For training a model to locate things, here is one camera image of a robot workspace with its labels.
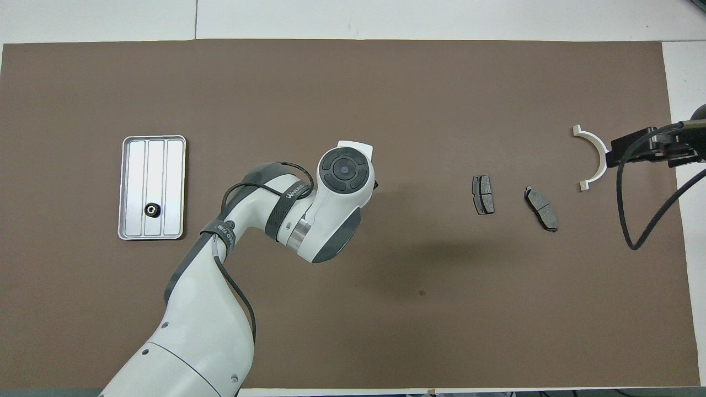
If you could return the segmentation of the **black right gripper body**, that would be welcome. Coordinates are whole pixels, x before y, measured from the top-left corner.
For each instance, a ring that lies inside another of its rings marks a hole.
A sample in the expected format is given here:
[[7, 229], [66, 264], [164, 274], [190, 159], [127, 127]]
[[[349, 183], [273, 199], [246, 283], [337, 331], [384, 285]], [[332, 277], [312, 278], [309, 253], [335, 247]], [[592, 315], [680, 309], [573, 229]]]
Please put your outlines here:
[[699, 106], [690, 118], [690, 121], [699, 123], [695, 128], [686, 128], [664, 132], [656, 136], [656, 143], [660, 149], [657, 162], [667, 162], [669, 168], [691, 163], [704, 163], [705, 156], [705, 105]]

